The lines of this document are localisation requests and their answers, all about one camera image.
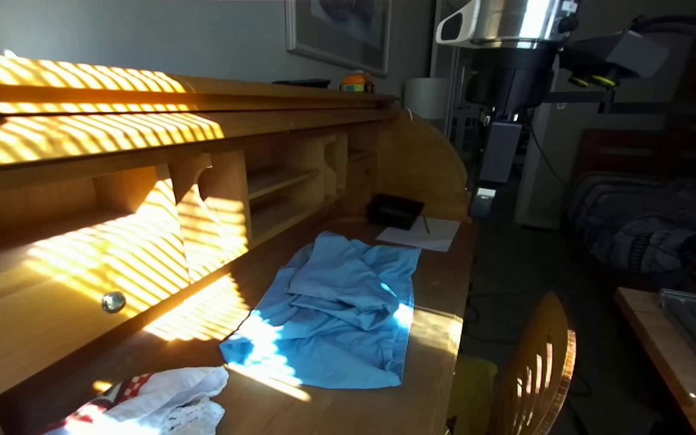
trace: drawer knob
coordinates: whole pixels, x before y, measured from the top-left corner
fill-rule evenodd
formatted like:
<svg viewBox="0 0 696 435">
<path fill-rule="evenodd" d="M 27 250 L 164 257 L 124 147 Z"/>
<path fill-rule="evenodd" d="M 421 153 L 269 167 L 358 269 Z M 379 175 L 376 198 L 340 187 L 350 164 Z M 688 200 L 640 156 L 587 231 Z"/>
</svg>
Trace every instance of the drawer knob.
<svg viewBox="0 0 696 435">
<path fill-rule="evenodd" d="M 109 313 L 109 314 L 115 314 L 125 307 L 125 295 L 124 293 L 107 293 L 101 298 L 101 310 Z"/>
</svg>

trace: paper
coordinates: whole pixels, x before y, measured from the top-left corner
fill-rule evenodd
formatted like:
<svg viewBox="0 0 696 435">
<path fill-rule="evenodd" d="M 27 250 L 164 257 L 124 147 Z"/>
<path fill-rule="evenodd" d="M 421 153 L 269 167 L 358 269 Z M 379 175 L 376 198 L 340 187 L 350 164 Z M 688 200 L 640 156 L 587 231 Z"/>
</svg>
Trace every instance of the paper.
<svg viewBox="0 0 696 435">
<path fill-rule="evenodd" d="M 456 220 L 417 217 L 411 231 L 386 227 L 379 243 L 417 246 L 426 252 L 446 252 L 459 231 Z"/>
</svg>

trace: wooden chair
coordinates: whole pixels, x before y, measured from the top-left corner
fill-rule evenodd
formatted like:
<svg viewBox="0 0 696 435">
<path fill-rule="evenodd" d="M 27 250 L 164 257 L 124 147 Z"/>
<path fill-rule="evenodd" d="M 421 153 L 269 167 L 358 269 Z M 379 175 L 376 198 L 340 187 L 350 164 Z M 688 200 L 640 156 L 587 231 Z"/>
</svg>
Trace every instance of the wooden chair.
<svg viewBox="0 0 696 435">
<path fill-rule="evenodd" d="M 565 403 L 572 367 L 576 332 L 561 301 L 546 293 L 506 371 L 480 357 L 459 357 L 449 432 L 546 435 Z"/>
</svg>

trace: chair back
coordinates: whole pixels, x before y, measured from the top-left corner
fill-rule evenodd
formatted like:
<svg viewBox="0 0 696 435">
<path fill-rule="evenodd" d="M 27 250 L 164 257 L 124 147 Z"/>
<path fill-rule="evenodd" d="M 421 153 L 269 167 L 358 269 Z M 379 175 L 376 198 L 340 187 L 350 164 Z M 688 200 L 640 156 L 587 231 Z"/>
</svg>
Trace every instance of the chair back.
<svg viewBox="0 0 696 435">
<path fill-rule="evenodd" d="M 501 372 L 490 408 L 490 435 L 546 435 L 567 396 L 576 332 L 561 301 L 546 293 Z"/>
</svg>

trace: floor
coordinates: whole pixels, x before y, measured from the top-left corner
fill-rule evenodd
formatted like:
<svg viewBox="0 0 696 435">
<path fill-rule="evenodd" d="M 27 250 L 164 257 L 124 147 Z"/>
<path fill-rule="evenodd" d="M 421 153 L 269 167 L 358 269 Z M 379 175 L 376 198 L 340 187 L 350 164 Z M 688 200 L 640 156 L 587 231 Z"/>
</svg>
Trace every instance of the floor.
<svg viewBox="0 0 696 435">
<path fill-rule="evenodd" d="M 646 435 L 674 431 L 657 384 L 646 377 L 622 314 L 564 233 L 512 223 L 512 197 L 480 223 L 461 354 L 507 360 L 543 293 L 558 293 L 577 332 L 577 366 L 556 435 Z"/>
</svg>

